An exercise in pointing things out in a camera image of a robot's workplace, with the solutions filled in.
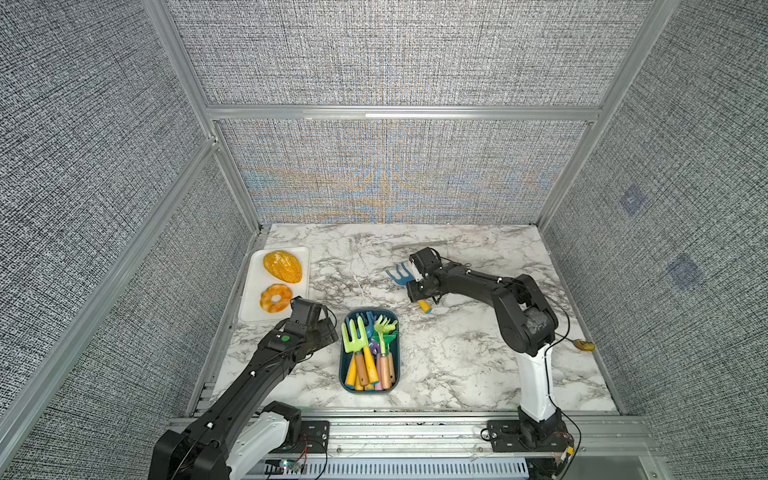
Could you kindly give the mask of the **lime trowel brown wood handle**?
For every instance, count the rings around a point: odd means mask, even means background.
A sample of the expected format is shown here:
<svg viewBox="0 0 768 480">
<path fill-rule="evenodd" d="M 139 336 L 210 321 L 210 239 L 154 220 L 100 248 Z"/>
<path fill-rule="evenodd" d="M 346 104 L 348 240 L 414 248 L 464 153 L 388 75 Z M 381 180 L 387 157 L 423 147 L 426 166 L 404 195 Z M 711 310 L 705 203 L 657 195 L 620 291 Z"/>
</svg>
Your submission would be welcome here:
<svg viewBox="0 0 768 480">
<path fill-rule="evenodd" d="M 362 387 L 370 384 L 363 350 L 368 345 L 365 326 L 360 318 L 346 320 L 342 328 L 344 348 L 346 353 L 353 355 L 356 365 L 357 379 Z"/>
</svg>

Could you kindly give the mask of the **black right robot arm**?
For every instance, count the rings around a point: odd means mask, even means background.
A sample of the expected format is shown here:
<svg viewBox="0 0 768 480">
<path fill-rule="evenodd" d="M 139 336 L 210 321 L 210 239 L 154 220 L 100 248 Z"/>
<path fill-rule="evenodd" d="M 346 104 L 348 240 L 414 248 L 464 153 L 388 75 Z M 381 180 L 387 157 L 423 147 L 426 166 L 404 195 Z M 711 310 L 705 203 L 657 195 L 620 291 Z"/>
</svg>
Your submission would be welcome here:
<svg viewBox="0 0 768 480">
<path fill-rule="evenodd" d="M 516 355 L 521 398 L 518 420 L 507 437 L 522 450 L 568 447 L 572 440 L 562 410 L 552 398 L 552 349 L 559 320 L 529 275 L 495 276 L 443 258 L 431 247 L 409 256 L 419 277 L 406 284 L 413 302 L 447 294 L 493 308 L 502 339 Z"/>
</svg>

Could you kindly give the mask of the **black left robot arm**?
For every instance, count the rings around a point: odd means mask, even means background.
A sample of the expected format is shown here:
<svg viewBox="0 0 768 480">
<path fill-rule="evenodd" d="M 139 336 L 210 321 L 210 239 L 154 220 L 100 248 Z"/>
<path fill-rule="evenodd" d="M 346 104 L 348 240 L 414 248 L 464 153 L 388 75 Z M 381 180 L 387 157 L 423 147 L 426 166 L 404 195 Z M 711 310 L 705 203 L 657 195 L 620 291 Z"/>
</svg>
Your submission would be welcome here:
<svg viewBox="0 0 768 480">
<path fill-rule="evenodd" d="M 156 442 L 150 479 L 241 479 L 270 452 L 296 444 L 301 412 L 262 403 L 295 366 L 338 340 L 335 316 L 321 303 L 296 297 L 291 315 L 258 343 L 230 387 L 183 431 Z"/>
</svg>

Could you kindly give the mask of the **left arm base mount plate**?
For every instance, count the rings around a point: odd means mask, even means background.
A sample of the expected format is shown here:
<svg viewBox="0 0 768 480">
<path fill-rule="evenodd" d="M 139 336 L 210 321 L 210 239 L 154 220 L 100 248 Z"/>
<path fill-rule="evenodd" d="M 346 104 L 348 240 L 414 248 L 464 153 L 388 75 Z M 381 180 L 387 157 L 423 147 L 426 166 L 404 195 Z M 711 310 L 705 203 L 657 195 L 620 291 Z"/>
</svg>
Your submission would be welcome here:
<svg viewBox="0 0 768 480">
<path fill-rule="evenodd" d="M 330 437 L 329 421 L 303 421 L 296 440 L 287 439 L 276 452 L 282 455 L 298 456 L 301 453 L 325 454 Z"/>
</svg>

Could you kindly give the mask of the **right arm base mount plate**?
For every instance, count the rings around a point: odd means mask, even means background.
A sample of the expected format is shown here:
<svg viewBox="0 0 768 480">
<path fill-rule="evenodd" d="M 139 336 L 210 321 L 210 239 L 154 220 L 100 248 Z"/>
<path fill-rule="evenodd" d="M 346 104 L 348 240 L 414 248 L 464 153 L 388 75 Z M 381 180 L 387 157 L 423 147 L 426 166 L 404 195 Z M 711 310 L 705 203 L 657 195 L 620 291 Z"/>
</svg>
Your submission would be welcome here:
<svg viewBox="0 0 768 480">
<path fill-rule="evenodd" d="M 562 453 L 572 445 L 567 432 L 558 430 L 540 439 L 532 427 L 518 420 L 489 420 L 486 429 L 495 453 Z"/>
</svg>

